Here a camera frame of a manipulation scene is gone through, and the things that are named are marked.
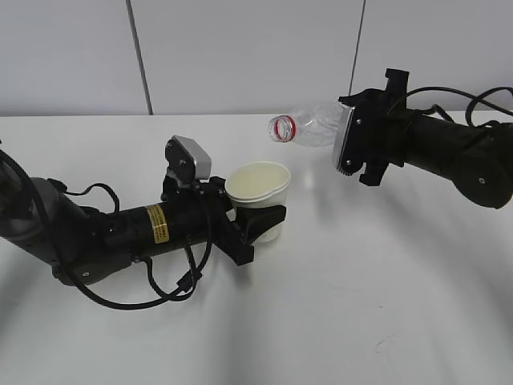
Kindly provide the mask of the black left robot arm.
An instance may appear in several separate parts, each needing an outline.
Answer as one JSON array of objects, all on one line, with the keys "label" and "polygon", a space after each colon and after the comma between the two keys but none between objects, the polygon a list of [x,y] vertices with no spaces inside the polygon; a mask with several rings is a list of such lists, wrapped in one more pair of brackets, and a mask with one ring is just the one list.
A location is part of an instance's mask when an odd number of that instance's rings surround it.
[{"label": "black left robot arm", "polygon": [[164,177],[160,202],[122,210],[106,189],[114,209],[103,213],[79,206],[66,185],[51,178],[22,179],[23,169],[1,154],[1,236],[52,268],[64,285],[66,269],[91,285],[132,263],[208,242],[237,265],[254,259],[258,237],[285,220],[283,204],[242,209],[230,220],[233,205],[218,176],[196,176],[192,162],[180,160]]}]

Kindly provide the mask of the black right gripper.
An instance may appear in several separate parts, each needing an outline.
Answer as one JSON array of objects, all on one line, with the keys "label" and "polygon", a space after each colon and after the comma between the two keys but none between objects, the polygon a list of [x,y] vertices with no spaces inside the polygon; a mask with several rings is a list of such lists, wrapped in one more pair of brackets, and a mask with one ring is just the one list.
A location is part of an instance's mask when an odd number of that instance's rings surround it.
[{"label": "black right gripper", "polygon": [[389,116],[393,106],[406,108],[407,85],[410,73],[398,69],[387,69],[386,87],[383,90],[368,88],[355,95],[341,96],[338,102],[357,108],[357,115],[362,121],[361,130],[365,148],[363,173],[359,181],[367,186],[381,184],[392,156],[387,150],[387,140],[393,137],[393,119]]}]

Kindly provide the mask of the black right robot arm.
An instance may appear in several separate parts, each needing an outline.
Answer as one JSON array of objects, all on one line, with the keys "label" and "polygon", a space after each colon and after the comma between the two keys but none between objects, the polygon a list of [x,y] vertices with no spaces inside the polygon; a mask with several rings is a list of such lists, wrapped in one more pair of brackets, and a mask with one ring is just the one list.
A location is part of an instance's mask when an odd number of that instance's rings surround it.
[{"label": "black right robot arm", "polygon": [[[340,173],[359,175],[367,186],[378,186],[389,165],[410,164],[453,183],[469,201],[501,209],[512,198],[512,124],[489,120],[475,124],[475,108],[483,104],[511,116],[488,101],[500,92],[493,87],[479,95],[449,87],[408,90],[409,74],[387,69],[384,89],[367,88],[339,97],[348,111],[341,119],[333,147],[333,165]],[[469,99],[464,124],[456,123],[438,104],[412,109],[412,95],[440,91]]]}]

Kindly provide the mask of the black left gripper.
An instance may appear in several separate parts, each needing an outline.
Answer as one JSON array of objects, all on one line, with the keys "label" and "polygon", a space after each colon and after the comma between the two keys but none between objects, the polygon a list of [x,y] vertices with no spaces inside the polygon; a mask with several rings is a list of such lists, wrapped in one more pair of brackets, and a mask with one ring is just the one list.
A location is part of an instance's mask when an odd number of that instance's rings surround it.
[{"label": "black left gripper", "polygon": [[180,186],[178,180],[164,177],[161,206],[166,216],[169,248],[180,249],[190,241],[193,245],[210,241],[230,257],[236,265],[254,260],[250,244],[275,240],[281,234],[286,217],[284,205],[265,208],[236,208],[236,219],[228,219],[232,204],[224,189],[225,179],[193,181]]}]

